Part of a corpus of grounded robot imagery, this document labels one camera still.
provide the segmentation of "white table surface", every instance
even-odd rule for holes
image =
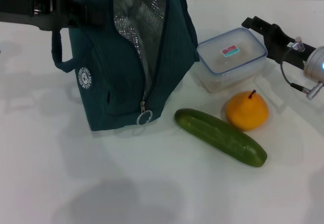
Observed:
[[[324,1],[189,0],[203,41],[247,17],[324,45]],[[162,117],[145,129],[92,133],[75,75],[54,67],[51,34],[0,23],[0,222],[10,224],[324,223],[324,91],[312,102],[279,66],[209,94],[189,72]],[[64,59],[71,57],[63,31]],[[288,77],[311,87],[302,71]],[[248,133],[268,153],[245,166],[173,123],[179,108],[221,116],[235,93],[256,89],[271,110]]]

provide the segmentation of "pear stem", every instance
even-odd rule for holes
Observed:
[[[253,92],[251,93],[251,95],[249,96],[249,99],[252,99],[253,94],[255,94],[257,91],[253,90]]]

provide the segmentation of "zipper pull ring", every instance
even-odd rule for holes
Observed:
[[[152,120],[153,112],[151,110],[147,110],[147,111],[145,110],[145,101],[141,101],[140,105],[141,105],[141,114],[137,118],[137,125],[145,125],[145,124],[149,123]],[[141,118],[145,114],[148,114],[148,113],[150,113],[150,116],[149,116],[148,120],[144,124],[140,124]]]

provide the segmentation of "silver insulated lining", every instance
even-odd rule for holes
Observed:
[[[146,76],[147,92],[154,76],[166,11],[166,0],[114,0],[118,32],[135,46]]]

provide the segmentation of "white circular logo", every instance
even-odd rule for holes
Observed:
[[[92,85],[92,77],[86,67],[82,67],[78,74],[79,83],[84,89],[89,89]]]

